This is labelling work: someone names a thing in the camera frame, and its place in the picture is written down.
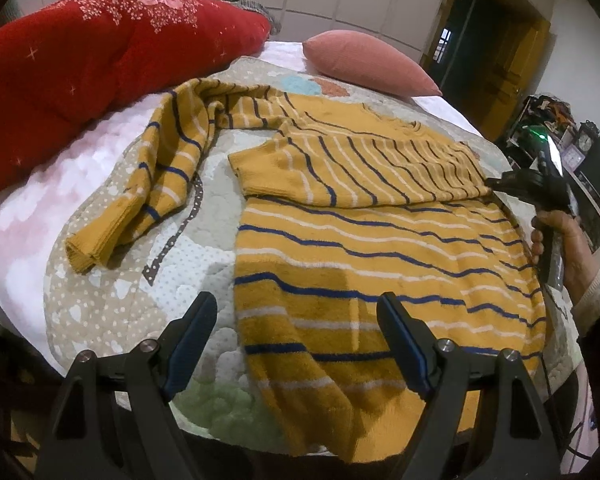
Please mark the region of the person's right hand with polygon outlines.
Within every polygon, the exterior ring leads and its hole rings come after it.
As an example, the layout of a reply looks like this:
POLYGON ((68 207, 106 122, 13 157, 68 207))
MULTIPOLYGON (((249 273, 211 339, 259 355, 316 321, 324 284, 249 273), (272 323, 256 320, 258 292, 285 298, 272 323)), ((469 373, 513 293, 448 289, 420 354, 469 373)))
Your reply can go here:
POLYGON ((562 238, 562 260, 564 260, 564 284, 573 304, 585 295, 600 272, 588 242, 578 222, 570 214, 560 210, 539 211, 532 220, 532 261, 539 262, 545 252, 544 229, 551 229, 554 236, 562 238))

